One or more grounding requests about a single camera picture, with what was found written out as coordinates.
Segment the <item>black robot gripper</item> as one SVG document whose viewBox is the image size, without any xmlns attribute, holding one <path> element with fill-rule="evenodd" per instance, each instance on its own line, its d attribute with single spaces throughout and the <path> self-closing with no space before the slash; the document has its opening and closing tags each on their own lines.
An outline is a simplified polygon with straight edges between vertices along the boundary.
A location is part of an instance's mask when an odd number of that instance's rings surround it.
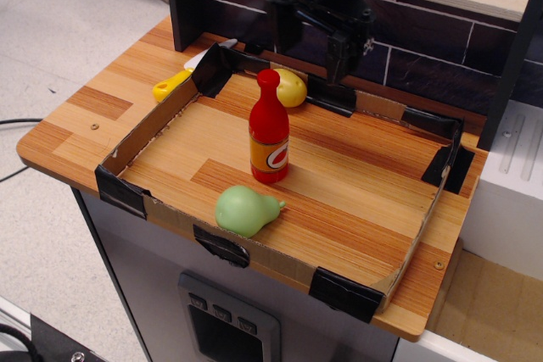
<svg viewBox="0 0 543 362">
<path fill-rule="evenodd" d="M 303 36 L 303 25 L 327 35 L 327 82 L 339 84 L 369 48 L 373 11 L 364 0 L 266 0 L 276 49 L 285 54 Z"/>
</svg>

